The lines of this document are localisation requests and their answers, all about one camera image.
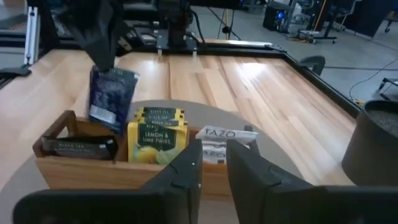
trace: black bucket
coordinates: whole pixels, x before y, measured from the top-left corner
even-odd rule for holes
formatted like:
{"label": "black bucket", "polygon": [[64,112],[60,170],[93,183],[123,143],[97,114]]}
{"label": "black bucket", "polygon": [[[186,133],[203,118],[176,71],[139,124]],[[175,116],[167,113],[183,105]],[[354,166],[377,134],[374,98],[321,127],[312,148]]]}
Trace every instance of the black bucket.
{"label": "black bucket", "polygon": [[356,185],[398,185],[398,102],[369,101],[341,165]]}

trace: black tea packet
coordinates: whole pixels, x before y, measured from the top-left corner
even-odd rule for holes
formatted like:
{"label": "black tea packet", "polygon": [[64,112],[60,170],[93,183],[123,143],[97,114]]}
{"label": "black tea packet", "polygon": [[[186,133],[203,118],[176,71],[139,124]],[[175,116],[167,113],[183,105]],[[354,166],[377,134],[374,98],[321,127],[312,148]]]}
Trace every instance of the black tea packet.
{"label": "black tea packet", "polygon": [[139,74],[121,68],[91,69],[89,120],[123,135]]}
{"label": "black tea packet", "polygon": [[52,139],[43,137],[43,149],[57,156],[111,160],[118,151],[114,136]]}

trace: white tea packet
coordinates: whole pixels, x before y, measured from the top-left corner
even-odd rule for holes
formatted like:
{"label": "white tea packet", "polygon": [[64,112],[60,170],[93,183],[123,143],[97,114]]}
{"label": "white tea packet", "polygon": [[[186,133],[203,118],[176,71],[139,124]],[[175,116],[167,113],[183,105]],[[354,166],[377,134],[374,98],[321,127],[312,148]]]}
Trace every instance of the white tea packet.
{"label": "white tea packet", "polygon": [[215,126],[205,126],[196,135],[202,140],[203,162],[226,164],[226,140],[235,139],[245,145],[255,141],[258,133],[252,131],[229,130]]}

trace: wooden box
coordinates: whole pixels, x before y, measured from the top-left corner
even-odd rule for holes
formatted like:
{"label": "wooden box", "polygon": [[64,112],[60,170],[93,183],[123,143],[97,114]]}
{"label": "wooden box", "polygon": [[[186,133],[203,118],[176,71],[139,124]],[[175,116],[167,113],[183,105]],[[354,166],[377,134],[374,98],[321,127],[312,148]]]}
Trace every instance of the wooden box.
{"label": "wooden box", "polygon": [[[115,135],[109,129],[65,111],[42,136],[57,137],[65,128],[69,136]],[[194,139],[198,129],[189,130]],[[138,189],[164,166],[127,162],[127,135],[116,136],[119,150],[113,161],[51,156],[43,150],[41,137],[33,145],[36,164],[50,189]],[[201,197],[232,202],[225,165],[204,164]]]}

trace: wooden tabletop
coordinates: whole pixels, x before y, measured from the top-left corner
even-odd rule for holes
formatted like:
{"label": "wooden tabletop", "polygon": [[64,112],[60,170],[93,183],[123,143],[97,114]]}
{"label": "wooden tabletop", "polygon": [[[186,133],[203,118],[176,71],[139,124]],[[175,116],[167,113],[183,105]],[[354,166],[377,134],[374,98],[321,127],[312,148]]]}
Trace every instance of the wooden tabletop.
{"label": "wooden tabletop", "polygon": [[[92,64],[83,51],[53,50],[29,77],[0,90],[0,190],[63,111],[85,114]],[[352,184],[340,162],[355,120],[283,60],[131,53],[116,66],[141,74],[133,101],[186,100],[235,113],[279,144],[305,180]]]}

